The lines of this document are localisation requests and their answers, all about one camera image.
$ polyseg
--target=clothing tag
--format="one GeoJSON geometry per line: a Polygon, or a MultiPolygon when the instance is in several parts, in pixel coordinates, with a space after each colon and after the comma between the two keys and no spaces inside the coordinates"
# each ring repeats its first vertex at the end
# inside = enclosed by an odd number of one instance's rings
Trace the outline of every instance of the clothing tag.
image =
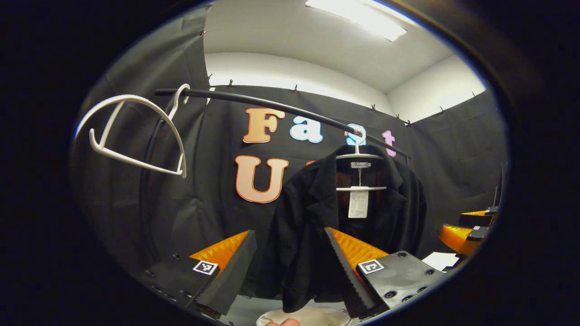
{"type": "MultiPolygon", "coordinates": [[[[351,187],[353,189],[366,189],[368,187],[351,187]]],[[[368,210],[368,190],[351,191],[349,202],[349,219],[365,219],[368,210]]]]}
{"type": "Polygon", "coordinates": [[[350,167],[353,169],[360,169],[360,168],[370,168],[370,162],[351,162],[350,167]]]}

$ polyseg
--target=orange letter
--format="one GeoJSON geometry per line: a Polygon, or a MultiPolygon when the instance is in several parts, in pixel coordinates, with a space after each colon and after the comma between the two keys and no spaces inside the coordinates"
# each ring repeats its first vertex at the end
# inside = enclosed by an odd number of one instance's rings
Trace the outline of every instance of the orange letter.
{"type": "Polygon", "coordinates": [[[257,191],[253,187],[256,166],[260,165],[260,159],[254,156],[238,155],[235,158],[238,164],[238,173],[235,176],[235,190],[243,199],[265,204],[274,201],[282,190],[282,177],[288,161],[280,158],[271,158],[266,161],[270,167],[270,186],[266,191],[257,191]]]}
{"type": "Polygon", "coordinates": [[[270,132],[275,132],[278,128],[278,119],[283,119],[286,114],[273,108],[249,108],[246,113],[250,116],[248,123],[248,134],[244,136],[244,143],[267,143],[270,135],[266,134],[266,127],[270,132]]]}

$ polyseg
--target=clothes rail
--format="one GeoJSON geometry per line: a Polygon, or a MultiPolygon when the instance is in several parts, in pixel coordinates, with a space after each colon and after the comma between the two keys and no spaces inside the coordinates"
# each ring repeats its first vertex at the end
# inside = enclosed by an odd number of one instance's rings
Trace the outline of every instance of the clothes rail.
{"type": "MultiPolygon", "coordinates": [[[[176,91],[177,91],[177,89],[175,89],[175,88],[157,89],[155,91],[155,95],[170,96],[170,95],[175,94],[176,91]]],[[[232,94],[232,93],[226,93],[226,92],[214,92],[211,90],[202,90],[202,89],[185,89],[181,93],[181,95],[182,96],[191,96],[191,97],[206,97],[209,99],[216,99],[216,100],[228,100],[228,101],[233,101],[233,102],[253,104],[253,105],[257,105],[257,106],[273,108],[276,110],[296,114],[296,115],[299,115],[301,117],[305,117],[305,118],[308,118],[311,120],[322,122],[323,124],[327,124],[329,126],[333,126],[335,128],[338,128],[338,129],[341,129],[344,131],[348,131],[349,133],[352,133],[354,135],[358,135],[358,136],[362,137],[362,134],[358,130],[356,130],[350,126],[347,126],[341,122],[338,122],[336,120],[327,118],[323,115],[319,115],[316,113],[308,112],[306,110],[302,110],[301,108],[297,108],[297,107],[293,107],[293,106],[289,106],[286,104],[282,104],[282,103],[278,103],[278,102],[274,102],[274,101],[269,101],[269,100],[265,100],[265,99],[260,99],[258,97],[252,97],[252,96],[240,95],[240,94],[232,94]]],[[[367,140],[370,140],[376,144],[380,144],[381,146],[385,146],[386,148],[390,149],[391,151],[393,151],[395,153],[401,154],[402,156],[405,157],[405,163],[407,163],[407,164],[408,164],[408,159],[411,158],[409,156],[409,154],[403,152],[402,150],[400,150],[398,148],[395,148],[395,147],[385,143],[385,141],[383,139],[379,139],[379,138],[367,135],[367,140]]]]}

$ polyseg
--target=human hand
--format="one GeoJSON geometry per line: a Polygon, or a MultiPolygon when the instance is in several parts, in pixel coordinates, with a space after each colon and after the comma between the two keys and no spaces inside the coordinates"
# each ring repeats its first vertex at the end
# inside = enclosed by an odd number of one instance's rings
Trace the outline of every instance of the human hand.
{"type": "Polygon", "coordinates": [[[266,326],[300,326],[300,322],[296,319],[288,318],[281,325],[276,323],[267,323],[266,326]]]}

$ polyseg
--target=white plastic hanger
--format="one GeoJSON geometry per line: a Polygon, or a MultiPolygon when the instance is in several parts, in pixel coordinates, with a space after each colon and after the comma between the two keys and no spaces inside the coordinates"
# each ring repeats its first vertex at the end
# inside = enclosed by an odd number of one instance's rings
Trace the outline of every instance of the white plastic hanger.
{"type": "MultiPolygon", "coordinates": [[[[360,144],[362,144],[367,139],[367,133],[364,129],[359,128],[357,126],[353,126],[353,128],[362,134],[361,138],[354,145],[354,154],[338,155],[338,156],[336,156],[336,159],[339,160],[341,158],[375,158],[375,159],[382,160],[383,158],[381,156],[378,156],[378,155],[360,153],[358,146],[360,144]]],[[[364,187],[364,186],[361,186],[361,184],[360,184],[361,178],[360,177],[361,177],[361,168],[358,169],[358,187],[336,188],[336,191],[370,191],[370,190],[387,189],[387,187],[364,187]]]]}
{"type": "MultiPolygon", "coordinates": [[[[97,143],[97,141],[95,139],[95,130],[93,128],[91,128],[89,130],[89,141],[90,141],[90,146],[93,148],[93,150],[101,155],[105,155],[106,157],[110,157],[110,158],[113,158],[115,160],[119,160],[119,161],[122,161],[125,163],[129,163],[131,165],[139,166],[141,168],[145,168],[145,169],[149,169],[149,170],[153,170],[153,171],[157,171],[157,172],[167,173],[167,174],[171,174],[171,175],[180,175],[182,178],[185,179],[185,177],[187,176],[187,172],[186,172],[187,168],[186,168],[186,162],[185,162],[185,151],[183,150],[183,143],[182,143],[181,137],[179,136],[179,133],[177,132],[177,129],[175,128],[175,125],[173,124],[171,119],[173,118],[173,116],[175,115],[175,112],[177,111],[177,106],[179,105],[179,95],[186,88],[189,89],[190,88],[189,85],[183,84],[177,90],[177,92],[175,94],[175,98],[173,99],[173,107],[171,108],[169,115],[167,115],[165,112],[163,112],[163,110],[161,108],[159,108],[157,105],[155,105],[155,103],[145,99],[144,97],[137,96],[137,95],[118,95],[118,96],[113,96],[113,97],[110,97],[106,100],[103,100],[99,104],[92,107],[92,109],[90,109],[85,114],[85,116],[82,117],[81,122],[77,126],[77,131],[75,133],[75,139],[77,138],[77,135],[78,135],[79,131],[81,130],[81,128],[83,127],[83,125],[85,124],[85,122],[96,111],[99,111],[100,109],[102,109],[105,106],[109,106],[111,104],[118,103],[115,110],[111,114],[111,117],[109,117],[109,120],[107,121],[107,125],[105,126],[105,129],[103,131],[103,134],[101,135],[101,140],[99,143],[97,143]],[[107,137],[108,137],[109,131],[111,130],[111,126],[113,125],[113,122],[115,121],[115,118],[117,117],[117,114],[119,113],[119,110],[121,109],[121,107],[123,106],[123,104],[126,101],[137,102],[137,103],[140,103],[140,104],[143,104],[145,106],[152,108],[169,125],[169,127],[173,131],[173,134],[175,135],[175,138],[177,138],[177,142],[179,144],[179,150],[181,151],[181,155],[179,156],[179,162],[177,163],[177,170],[176,171],[170,171],[170,170],[160,168],[160,167],[157,167],[157,166],[154,166],[151,164],[147,164],[145,162],[141,162],[141,161],[136,160],[134,158],[125,156],[123,154],[120,154],[120,153],[117,153],[115,151],[112,151],[110,149],[105,148],[105,142],[107,141],[107,137]]],[[[188,99],[189,99],[189,97],[186,97],[183,100],[183,103],[184,104],[187,103],[188,99]]]]}

